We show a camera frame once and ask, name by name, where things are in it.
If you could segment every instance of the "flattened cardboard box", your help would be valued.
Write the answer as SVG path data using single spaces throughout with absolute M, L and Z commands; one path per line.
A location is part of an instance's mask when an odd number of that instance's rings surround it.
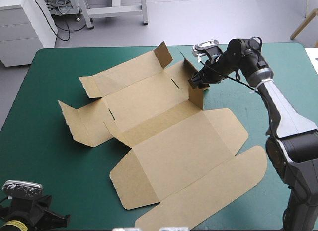
M 126 209 L 158 203 L 137 219 L 143 230 L 195 227 L 255 186 L 264 150 L 235 156 L 248 134 L 228 109 L 202 111 L 203 91 L 188 86 L 196 69 L 155 50 L 80 80 L 80 109 L 59 102 L 73 138 L 95 147 L 113 136 L 132 147 L 110 177 Z

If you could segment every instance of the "cabinet drawer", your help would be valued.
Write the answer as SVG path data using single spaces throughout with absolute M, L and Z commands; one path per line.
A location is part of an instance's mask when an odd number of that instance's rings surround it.
M 0 26 L 30 23 L 22 8 L 0 10 Z
M 0 41 L 29 39 L 36 37 L 37 34 L 35 33 L 31 23 L 0 26 Z
M 39 38 L 0 41 L 0 60 L 5 66 L 28 65 L 42 48 Z

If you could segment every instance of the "gray floor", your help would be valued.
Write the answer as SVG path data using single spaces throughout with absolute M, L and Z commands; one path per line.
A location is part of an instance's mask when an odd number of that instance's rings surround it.
M 111 0 L 88 0 L 91 7 L 109 5 Z M 140 0 L 122 0 L 132 5 Z M 141 16 L 95 19 L 95 29 L 72 33 L 68 42 L 56 47 L 192 45 L 209 39 L 228 43 L 232 38 L 260 36 L 264 42 L 289 42 L 289 36 L 304 20 L 306 0 L 147 0 L 149 25 Z M 310 0 L 309 11 L 318 6 Z M 71 29 L 84 20 L 67 18 Z M 60 18 L 55 19 L 63 26 Z M 313 20 L 295 41 L 313 47 L 318 21 Z M 66 38 L 67 33 L 59 32 Z M 0 129 L 27 73 L 28 66 L 5 68 L 0 63 Z

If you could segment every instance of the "green table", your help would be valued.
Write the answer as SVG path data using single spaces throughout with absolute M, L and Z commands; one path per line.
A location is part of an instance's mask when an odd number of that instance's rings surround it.
M 71 214 L 69 229 L 131 227 L 153 206 L 125 210 L 109 172 L 129 151 L 116 139 L 96 148 L 73 141 L 57 100 L 72 107 L 90 102 L 79 76 L 93 75 L 154 47 L 67 48 L 40 50 L 30 67 L 0 132 L 0 184 L 8 179 L 43 184 L 53 195 L 51 209 Z M 190 46 L 169 47 L 173 63 Z M 318 77 L 305 50 L 296 43 L 263 46 L 275 83 L 305 117 L 318 124 Z M 249 132 L 242 151 L 265 145 L 267 112 L 257 94 L 231 81 L 206 92 L 205 109 L 230 108 Z M 271 163 L 260 184 L 204 221 L 198 229 L 279 229 L 289 190 Z

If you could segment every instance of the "yellow label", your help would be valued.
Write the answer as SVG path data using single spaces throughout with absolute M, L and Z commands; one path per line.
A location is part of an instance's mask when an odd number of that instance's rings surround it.
M 27 231 L 28 230 L 28 227 L 24 223 L 22 223 L 22 222 L 20 222 L 18 220 L 10 220 L 10 221 L 6 222 L 3 226 L 5 226 L 5 225 L 16 226 L 21 231 Z

